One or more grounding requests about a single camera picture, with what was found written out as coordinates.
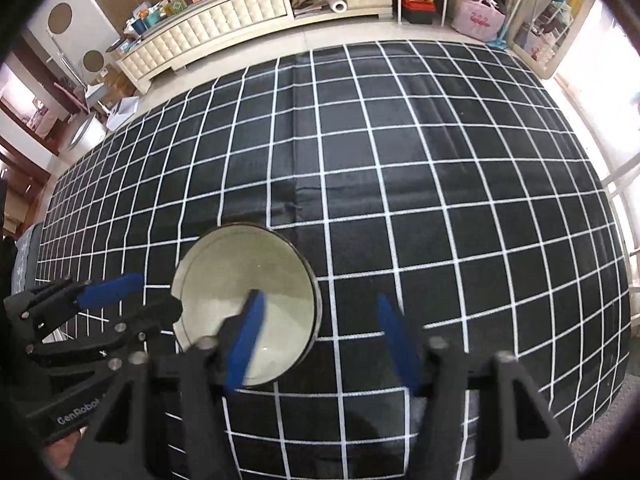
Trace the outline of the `floral patterned green bowl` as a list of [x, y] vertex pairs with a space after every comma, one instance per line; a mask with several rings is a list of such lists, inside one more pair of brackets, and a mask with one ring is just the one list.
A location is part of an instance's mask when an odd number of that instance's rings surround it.
[[182, 313], [181, 349], [208, 337], [226, 354], [229, 388], [275, 382], [302, 362], [317, 339], [322, 300], [308, 261], [283, 236], [248, 223], [203, 235], [171, 284]]

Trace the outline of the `grey sofa cover with crown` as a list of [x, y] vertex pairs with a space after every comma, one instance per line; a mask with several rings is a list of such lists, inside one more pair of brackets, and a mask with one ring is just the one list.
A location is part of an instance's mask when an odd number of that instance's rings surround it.
[[17, 254], [11, 275], [12, 295], [35, 287], [42, 227], [42, 222], [33, 224], [16, 242]]

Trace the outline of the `black white grid tablecloth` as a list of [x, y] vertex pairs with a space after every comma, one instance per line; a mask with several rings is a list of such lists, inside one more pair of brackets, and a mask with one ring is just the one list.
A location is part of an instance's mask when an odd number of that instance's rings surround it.
[[541, 82], [474, 44], [381, 41], [276, 58], [186, 90], [58, 180], [36, 278], [145, 277], [64, 334], [167, 295], [205, 232], [268, 226], [309, 261], [318, 341], [222, 419], [244, 479], [396, 479], [422, 403], [376, 322], [513, 352], [564, 434], [612, 404], [629, 356], [623, 248], [597, 171]]

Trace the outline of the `pink bag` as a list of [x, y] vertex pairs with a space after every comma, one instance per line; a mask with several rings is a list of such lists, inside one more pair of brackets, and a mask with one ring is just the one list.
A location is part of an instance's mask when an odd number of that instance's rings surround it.
[[461, 35], [489, 42], [498, 38], [505, 21], [496, 0], [462, 0], [451, 27]]

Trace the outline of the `white paper roll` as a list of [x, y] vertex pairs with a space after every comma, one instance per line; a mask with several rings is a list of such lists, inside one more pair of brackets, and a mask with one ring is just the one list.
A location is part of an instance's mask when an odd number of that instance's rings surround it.
[[329, 9], [337, 14], [347, 11], [347, 3], [344, 0], [324, 0]]

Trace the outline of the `cream tufted tv cabinet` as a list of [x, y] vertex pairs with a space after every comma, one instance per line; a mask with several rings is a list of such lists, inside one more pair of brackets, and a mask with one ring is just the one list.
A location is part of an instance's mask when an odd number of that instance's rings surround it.
[[292, 0], [202, 0], [145, 32], [117, 61], [141, 93], [166, 70], [180, 68], [213, 53], [261, 36], [342, 18], [393, 15], [392, 0], [343, 0], [346, 10], [324, 4], [297, 15]]

